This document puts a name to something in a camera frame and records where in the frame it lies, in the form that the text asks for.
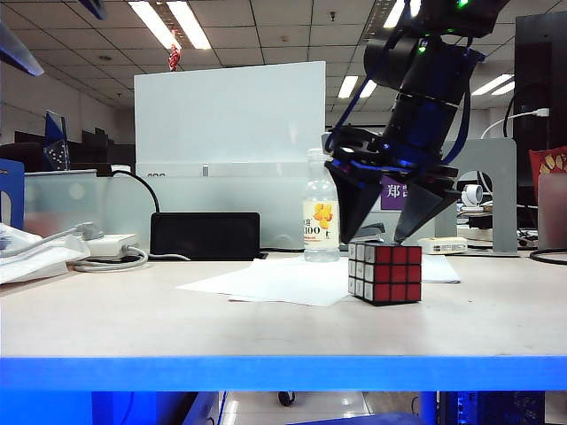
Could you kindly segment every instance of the red cube face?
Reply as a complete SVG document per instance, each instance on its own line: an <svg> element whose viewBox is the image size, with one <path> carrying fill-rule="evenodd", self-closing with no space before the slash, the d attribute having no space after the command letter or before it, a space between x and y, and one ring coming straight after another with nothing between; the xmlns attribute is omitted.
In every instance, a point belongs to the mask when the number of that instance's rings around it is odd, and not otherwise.
<svg viewBox="0 0 567 425"><path fill-rule="evenodd" d="M407 264L408 263L408 248L405 246L396 246L392 250L392 263L393 264Z"/></svg>
<svg viewBox="0 0 567 425"><path fill-rule="evenodd" d="M406 285L392 285L392 301L406 301Z"/></svg>
<svg viewBox="0 0 567 425"><path fill-rule="evenodd" d="M390 301L390 285L374 285L374 301Z"/></svg>
<svg viewBox="0 0 567 425"><path fill-rule="evenodd" d="M422 264L422 247L409 246L408 247L408 263L409 264Z"/></svg>
<svg viewBox="0 0 567 425"><path fill-rule="evenodd" d="M392 262L392 247L377 246L375 262L380 264L390 264Z"/></svg>
<svg viewBox="0 0 567 425"><path fill-rule="evenodd" d="M374 282L390 283L391 280L390 266L374 266Z"/></svg>
<svg viewBox="0 0 567 425"><path fill-rule="evenodd" d="M422 267L418 265L408 266L408 282L419 283L422 281Z"/></svg>
<svg viewBox="0 0 567 425"><path fill-rule="evenodd" d="M392 283L406 283L408 277L406 276L407 266L392 266Z"/></svg>
<svg viewBox="0 0 567 425"><path fill-rule="evenodd" d="M421 301L422 285L419 283L408 285L408 301Z"/></svg>

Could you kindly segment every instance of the black cable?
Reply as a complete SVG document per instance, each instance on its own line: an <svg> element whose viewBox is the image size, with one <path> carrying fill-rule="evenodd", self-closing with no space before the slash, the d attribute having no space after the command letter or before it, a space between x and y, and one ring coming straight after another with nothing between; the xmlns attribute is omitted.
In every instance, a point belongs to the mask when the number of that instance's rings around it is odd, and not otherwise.
<svg viewBox="0 0 567 425"><path fill-rule="evenodd" d="M546 257L542 257L545 254L567 254L567 248L563 249L550 249L550 250L537 250L530 254L530 259L535 261L539 261L541 263L548 263L548 264L557 264L560 266L567 266L566 259L548 259Z"/></svg>
<svg viewBox="0 0 567 425"><path fill-rule="evenodd" d="M138 180L139 182L141 182L146 189L148 189L148 191L150 192L151 197L153 198L153 203L155 204L156 207L156 213L159 213L159 202L158 202L158 197L156 197L156 192L153 191L153 189L151 188L151 186L146 182L146 180L144 180L142 177L135 175L134 173L130 173L129 171L124 171L124 170L116 170L113 171L112 176L114 177L116 174L125 174L125 175L129 175L130 177L132 177L133 179Z"/></svg>
<svg viewBox="0 0 567 425"><path fill-rule="evenodd" d="M124 417L122 418L122 421L120 421L120 425L124 425L126 423L126 421L128 420L128 417L130 416L130 413L132 412L132 405L134 404L134 391L130 392L130 400L128 402L128 408L126 409L126 412L124 413Z"/></svg>

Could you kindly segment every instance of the plastic water bottle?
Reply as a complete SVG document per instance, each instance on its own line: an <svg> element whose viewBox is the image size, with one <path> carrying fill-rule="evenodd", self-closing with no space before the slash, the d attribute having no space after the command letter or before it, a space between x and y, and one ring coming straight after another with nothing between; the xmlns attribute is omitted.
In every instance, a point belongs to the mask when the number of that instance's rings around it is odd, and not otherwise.
<svg viewBox="0 0 567 425"><path fill-rule="evenodd" d="M335 183L325 168L329 158L322 149L310 149L309 183L303 193L305 260L337 261L338 197Z"/></svg>

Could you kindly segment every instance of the bottle label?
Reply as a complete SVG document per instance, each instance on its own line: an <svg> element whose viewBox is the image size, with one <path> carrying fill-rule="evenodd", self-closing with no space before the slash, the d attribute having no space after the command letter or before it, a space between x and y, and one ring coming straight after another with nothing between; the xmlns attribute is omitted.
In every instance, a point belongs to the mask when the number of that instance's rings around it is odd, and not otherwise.
<svg viewBox="0 0 567 425"><path fill-rule="evenodd" d="M303 202L303 241L308 250L338 248L338 201Z"/></svg>

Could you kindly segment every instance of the robotic arm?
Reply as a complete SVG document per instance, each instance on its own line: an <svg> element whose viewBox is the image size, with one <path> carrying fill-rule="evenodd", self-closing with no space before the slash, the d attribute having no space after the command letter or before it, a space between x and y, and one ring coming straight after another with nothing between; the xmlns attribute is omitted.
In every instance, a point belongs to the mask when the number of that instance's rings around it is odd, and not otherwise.
<svg viewBox="0 0 567 425"><path fill-rule="evenodd" d="M377 201L383 175L408 185L394 240L403 242L423 224L454 203L458 170L448 166L469 132L469 80L482 53L470 48L473 37L492 33L509 0L422 0L415 17L409 0L396 28L370 40L365 81L324 142L332 156L325 166L335 181L341 217L341 240L348 243ZM447 44L442 35L460 35L467 47ZM397 90L392 117L383 134L343 127L368 83ZM459 103L464 111L453 149L441 157Z"/></svg>

